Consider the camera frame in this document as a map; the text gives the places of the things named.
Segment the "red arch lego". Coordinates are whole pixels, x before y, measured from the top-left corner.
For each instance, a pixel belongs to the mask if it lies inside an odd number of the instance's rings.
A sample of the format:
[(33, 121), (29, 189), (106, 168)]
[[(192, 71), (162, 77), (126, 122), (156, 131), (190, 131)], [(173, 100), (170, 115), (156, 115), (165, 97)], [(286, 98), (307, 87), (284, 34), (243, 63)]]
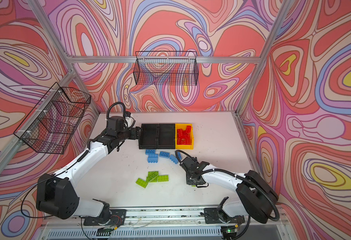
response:
[(176, 133), (178, 145), (191, 145), (191, 125), (177, 125)]

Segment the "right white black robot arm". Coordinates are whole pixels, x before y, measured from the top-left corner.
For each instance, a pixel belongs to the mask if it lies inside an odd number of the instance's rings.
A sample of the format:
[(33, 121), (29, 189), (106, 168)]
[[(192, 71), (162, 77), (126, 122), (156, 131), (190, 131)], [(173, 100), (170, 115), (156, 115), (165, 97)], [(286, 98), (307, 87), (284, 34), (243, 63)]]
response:
[(175, 151), (175, 157), (185, 171), (187, 185), (197, 188), (217, 185), (237, 194), (238, 200), (230, 200), (229, 197), (222, 199), (216, 208), (216, 216), (210, 216), (212, 220), (229, 223), (244, 215), (261, 224), (280, 220), (276, 206), (278, 196), (257, 172), (233, 173), (208, 162), (199, 162), (196, 157), (181, 150)]

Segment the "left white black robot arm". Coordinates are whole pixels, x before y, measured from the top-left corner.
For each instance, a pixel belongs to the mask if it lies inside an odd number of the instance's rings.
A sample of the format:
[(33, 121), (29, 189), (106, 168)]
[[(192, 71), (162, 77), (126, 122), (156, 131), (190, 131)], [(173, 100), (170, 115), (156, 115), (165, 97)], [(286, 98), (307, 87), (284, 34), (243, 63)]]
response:
[(62, 169), (38, 179), (36, 209), (62, 220), (85, 217), (106, 225), (111, 219), (109, 204), (95, 199), (83, 200), (75, 188), (100, 160), (114, 151), (119, 152), (125, 141), (139, 139), (141, 128), (134, 124), (124, 103), (112, 104), (106, 112), (105, 129), (89, 140), (85, 150)]

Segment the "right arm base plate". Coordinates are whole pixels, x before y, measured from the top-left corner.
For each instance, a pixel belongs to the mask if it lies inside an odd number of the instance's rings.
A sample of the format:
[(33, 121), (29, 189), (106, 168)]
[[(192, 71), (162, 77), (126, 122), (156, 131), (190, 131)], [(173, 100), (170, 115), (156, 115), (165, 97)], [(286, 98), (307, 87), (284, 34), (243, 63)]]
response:
[(206, 224), (238, 224), (245, 223), (244, 216), (230, 217), (223, 210), (218, 208), (205, 208), (200, 213)]

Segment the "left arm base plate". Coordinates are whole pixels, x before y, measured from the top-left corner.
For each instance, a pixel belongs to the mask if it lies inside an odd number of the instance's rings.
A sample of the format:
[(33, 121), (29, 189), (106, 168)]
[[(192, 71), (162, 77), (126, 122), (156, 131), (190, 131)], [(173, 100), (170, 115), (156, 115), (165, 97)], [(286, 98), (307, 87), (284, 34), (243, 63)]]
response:
[(85, 217), (83, 224), (85, 226), (121, 226), (124, 225), (126, 218), (126, 209), (111, 209), (106, 215), (100, 217)]

